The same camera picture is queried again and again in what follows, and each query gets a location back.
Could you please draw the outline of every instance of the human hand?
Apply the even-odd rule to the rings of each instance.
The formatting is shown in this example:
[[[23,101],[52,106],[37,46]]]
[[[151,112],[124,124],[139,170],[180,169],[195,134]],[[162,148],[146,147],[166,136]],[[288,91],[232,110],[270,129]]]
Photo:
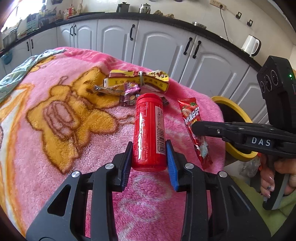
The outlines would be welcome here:
[[[262,170],[261,175],[261,194],[267,198],[270,198],[270,192],[274,191],[274,171],[271,170],[266,163],[267,156],[261,155],[260,162]],[[296,159],[280,159],[274,163],[274,168],[281,174],[289,173],[289,182],[285,188],[285,195],[291,194],[296,188]]]

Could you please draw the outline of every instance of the pink blanket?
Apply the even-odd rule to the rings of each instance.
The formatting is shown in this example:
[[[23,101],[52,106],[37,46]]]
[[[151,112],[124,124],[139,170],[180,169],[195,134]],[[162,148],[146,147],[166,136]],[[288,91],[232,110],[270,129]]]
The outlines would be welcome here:
[[[112,69],[150,71],[96,51],[67,48],[33,67],[1,103],[0,204],[23,235],[73,170],[95,171],[133,140],[135,108],[119,107],[116,96],[88,91]],[[195,97],[205,121],[222,122],[219,107],[174,80],[159,95],[170,102],[164,107],[166,139],[200,167],[176,100]],[[225,144],[210,137],[207,142],[213,165],[206,171],[217,173],[224,166]],[[119,240],[179,241],[185,197],[174,192],[167,170],[132,170],[126,190],[113,194]]]

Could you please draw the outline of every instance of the kitchen counter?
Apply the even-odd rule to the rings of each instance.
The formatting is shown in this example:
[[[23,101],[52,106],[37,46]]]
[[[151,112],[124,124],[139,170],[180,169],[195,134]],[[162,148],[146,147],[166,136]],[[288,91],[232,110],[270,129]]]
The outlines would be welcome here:
[[[252,68],[254,68],[256,71],[259,71],[261,69],[261,65],[258,64],[254,59],[252,59],[247,53],[242,51],[240,48],[235,46],[234,44],[228,42],[227,40],[221,38],[220,36],[216,35],[215,33],[212,33],[206,29],[203,29],[198,26],[194,26],[191,23],[184,22],[177,19],[172,19],[168,17],[161,17],[154,14],[140,14],[135,12],[129,12],[129,13],[117,13],[117,12],[110,12],[110,13],[97,13],[97,14],[89,14],[84,16],[77,16],[74,18],[71,18],[69,20],[61,21],[58,23],[51,23],[48,24],[40,29],[37,29],[33,31],[32,33],[26,35],[25,37],[17,40],[14,44],[10,46],[10,48],[13,48],[17,44],[27,40],[28,38],[34,36],[35,34],[38,34],[40,32],[43,32],[45,30],[48,30],[50,28],[54,28],[57,26],[61,26],[68,23],[74,23],[79,22],[83,20],[90,20],[90,19],[130,19],[130,20],[146,20],[151,22],[157,22],[162,24],[167,24],[170,26],[174,26],[177,28],[181,28],[183,30],[195,33],[201,37],[207,38],[210,41],[213,41],[214,43],[224,47],[225,49],[229,50],[233,54],[240,57],[242,60],[244,60],[246,63],[248,63]],[[3,49],[2,52],[0,52],[0,57],[3,56],[9,49]]]

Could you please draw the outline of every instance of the red candy package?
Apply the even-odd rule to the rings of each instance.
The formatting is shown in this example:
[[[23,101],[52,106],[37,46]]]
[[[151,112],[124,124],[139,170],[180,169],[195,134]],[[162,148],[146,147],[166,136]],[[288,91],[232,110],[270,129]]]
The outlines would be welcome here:
[[[204,136],[196,136],[192,132],[192,124],[201,121],[199,107],[195,98],[178,100],[185,126],[194,144],[194,149],[202,168],[207,169],[213,162],[207,149],[208,145]]]

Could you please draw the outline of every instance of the power strip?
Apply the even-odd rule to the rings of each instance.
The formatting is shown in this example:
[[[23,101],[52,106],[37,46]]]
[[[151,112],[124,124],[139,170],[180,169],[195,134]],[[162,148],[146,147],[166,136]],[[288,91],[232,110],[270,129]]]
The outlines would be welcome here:
[[[226,7],[225,4],[220,3],[220,2],[218,2],[218,1],[215,1],[215,0],[211,0],[211,1],[210,1],[210,4],[212,4],[212,5],[214,5],[214,6],[218,7],[218,8],[220,8],[220,6],[222,5],[222,6],[223,6],[223,7],[222,7],[222,10],[226,10],[226,9],[227,9],[227,7]]]

